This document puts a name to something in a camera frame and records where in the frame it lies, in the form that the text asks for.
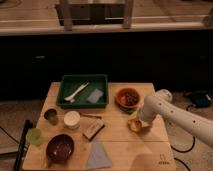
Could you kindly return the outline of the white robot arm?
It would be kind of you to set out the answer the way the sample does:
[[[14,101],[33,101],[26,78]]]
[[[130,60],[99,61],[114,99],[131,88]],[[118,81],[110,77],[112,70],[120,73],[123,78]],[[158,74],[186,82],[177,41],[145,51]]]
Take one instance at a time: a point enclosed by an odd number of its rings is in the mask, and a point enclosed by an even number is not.
[[[213,121],[174,106],[172,98],[166,89],[147,95],[137,113],[138,118],[152,124],[156,116],[161,115],[213,148]]]

